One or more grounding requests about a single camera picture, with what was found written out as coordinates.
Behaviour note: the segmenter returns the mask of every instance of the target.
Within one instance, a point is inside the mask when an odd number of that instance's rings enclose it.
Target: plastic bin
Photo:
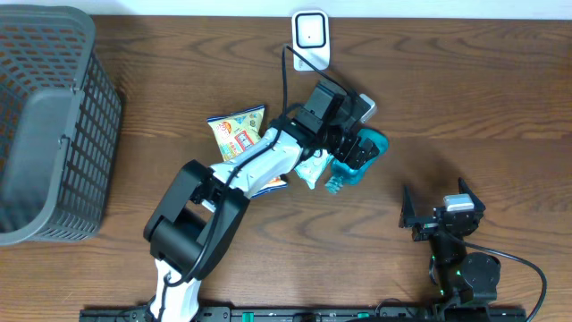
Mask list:
[[[122,105],[95,34],[71,7],[0,5],[0,245],[99,230]]]

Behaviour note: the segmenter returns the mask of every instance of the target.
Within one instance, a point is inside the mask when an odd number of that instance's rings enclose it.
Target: wood grain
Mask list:
[[[97,52],[128,97],[101,233],[77,244],[0,249],[0,320],[76,321],[156,290],[143,227],[180,167],[221,161],[205,119],[282,105],[290,20],[95,17]],[[372,97],[391,140],[358,186],[331,196],[291,174],[253,201],[200,297],[235,305],[375,305],[438,296],[430,251],[398,228],[401,186],[438,205],[464,176],[487,206],[470,241],[538,264],[538,321],[572,302],[572,22],[332,19],[331,72]],[[290,102],[317,77],[290,68]],[[205,210],[198,208],[201,214]],[[534,306],[540,280],[501,260],[499,304]]]

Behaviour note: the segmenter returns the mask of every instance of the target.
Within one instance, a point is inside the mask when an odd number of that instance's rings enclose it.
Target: wooden table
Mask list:
[[[206,118],[282,106],[290,19],[95,17],[97,52],[128,96],[101,233],[0,249],[0,320],[77,321],[156,292],[143,227],[181,166],[221,161]],[[572,22],[331,19],[330,72],[380,107],[389,152],[356,187],[290,187],[251,203],[200,298],[237,306],[376,305],[439,296],[429,245],[398,228],[401,187],[420,212],[462,175],[486,204],[471,242],[530,259],[549,280],[538,321],[572,302]],[[290,102],[317,77],[289,68]],[[198,208],[201,214],[206,211]],[[498,304],[527,312],[533,270],[501,259]]]

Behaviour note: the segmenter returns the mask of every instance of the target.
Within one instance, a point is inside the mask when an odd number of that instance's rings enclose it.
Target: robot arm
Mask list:
[[[375,110],[374,102],[365,95],[350,96],[337,85],[321,80],[291,120],[285,115],[273,120],[264,137],[252,148],[210,167],[196,160],[188,162],[145,227],[144,236],[151,244],[159,273],[151,315],[173,322],[188,322],[195,316],[200,281],[228,250],[250,197],[271,179],[290,172],[317,149],[326,148],[338,160],[356,169],[376,157],[379,150],[375,144],[371,140],[360,144],[353,131],[357,123],[367,121]],[[231,178],[236,166],[265,148],[264,153],[242,165]],[[229,189],[223,194],[229,179]],[[186,208],[188,201],[213,212],[218,205],[223,208],[216,222],[211,218],[206,223]],[[206,245],[212,225],[212,239]],[[181,282],[165,288],[165,279],[171,284]]]

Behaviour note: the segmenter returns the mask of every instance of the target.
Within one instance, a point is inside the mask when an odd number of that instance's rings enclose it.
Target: wire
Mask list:
[[[548,282],[546,281],[546,276],[544,275],[544,272],[537,265],[533,264],[532,262],[529,262],[528,260],[526,260],[524,258],[520,258],[520,257],[514,256],[514,255],[510,255],[510,254],[502,252],[500,250],[494,250],[494,249],[486,248],[483,246],[475,245],[475,244],[470,243],[470,242],[462,241],[447,231],[445,231],[445,235],[447,237],[449,237],[452,241],[454,241],[458,244],[461,244],[465,247],[469,247],[469,248],[472,248],[475,250],[490,252],[491,254],[495,254],[495,255],[502,256],[504,258],[512,259],[512,260],[514,260],[520,264],[524,264],[524,265],[532,268],[534,271],[536,271],[538,276],[540,276],[540,279],[543,281],[543,288],[540,292],[540,297],[538,298],[538,302],[536,302],[534,309],[530,312],[530,315],[528,315],[528,318],[526,318],[526,322],[530,322],[533,320],[533,318],[536,316],[536,313],[538,313],[538,310],[543,305],[544,298],[546,297],[546,289],[548,287]]]
[[[177,286],[183,284],[185,281],[189,280],[195,273],[197,273],[198,268],[199,268],[200,264],[202,263],[203,258],[205,257],[206,250],[209,249],[210,244],[211,244],[211,242],[215,236],[216,224],[218,223],[219,217],[221,216],[221,213],[223,212],[224,201],[226,200],[226,196],[228,194],[228,191],[230,190],[232,179],[234,179],[234,177],[240,172],[240,170],[245,165],[247,165],[250,161],[256,159],[257,157],[260,157],[266,151],[268,151],[274,147],[274,145],[276,144],[276,142],[280,138],[280,135],[282,134],[282,124],[284,122],[286,115],[289,112],[291,112],[295,107],[298,107],[298,106],[294,106],[290,110],[287,107],[288,106],[288,80],[286,77],[286,49],[289,49],[294,55],[296,55],[298,58],[300,58],[304,63],[306,63],[308,66],[310,66],[314,71],[319,73],[322,77],[324,77],[327,80],[329,80],[330,82],[338,85],[340,88],[342,88],[344,91],[346,91],[346,93],[348,92],[337,81],[333,80],[330,76],[326,75],[324,72],[318,70],[315,66],[313,66],[306,58],[304,58],[302,55],[300,55],[296,50],[294,50],[288,44],[284,44],[284,46],[282,47],[282,113],[279,116],[280,123],[279,123],[278,128],[276,129],[277,130],[276,136],[274,137],[274,140],[270,143],[270,145],[266,146],[265,148],[262,148],[260,151],[258,151],[254,155],[252,155],[249,158],[247,158],[246,160],[244,160],[242,163],[240,163],[240,165],[237,165],[232,170],[231,174],[229,175],[229,178],[226,180],[226,183],[223,186],[223,191],[221,193],[221,197],[219,198],[218,205],[216,206],[216,209],[214,210],[213,217],[211,220],[211,225],[209,227],[208,234],[206,235],[205,243],[203,244],[203,248],[201,249],[201,251],[198,253],[197,259],[195,260],[193,267],[184,277],[182,276],[181,279],[179,279],[177,282],[174,282],[174,283],[170,283],[167,276],[165,276],[163,293],[166,293],[167,287],[177,287]],[[165,303],[164,303],[164,297],[163,297],[163,301],[161,303],[161,309],[159,310],[159,316],[160,317],[163,315],[164,310],[165,310]]]
[[[383,305],[389,301],[396,301],[399,304],[401,304],[401,307],[403,307],[403,309],[405,309],[405,311],[407,311],[409,313],[409,315],[413,318],[415,315],[413,313],[411,313],[411,311],[409,310],[408,307],[405,306],[405,304],[403,304],[403,301],[400,299],[396,299],[396,298],[389,298],[389,299],[385,299],[383,300],[381,303],[379,303],[379,305],[377,306],[377,308],[375,308],[375,315],[377,317],[380,316],[380,312],[379,310],[382,309]]]

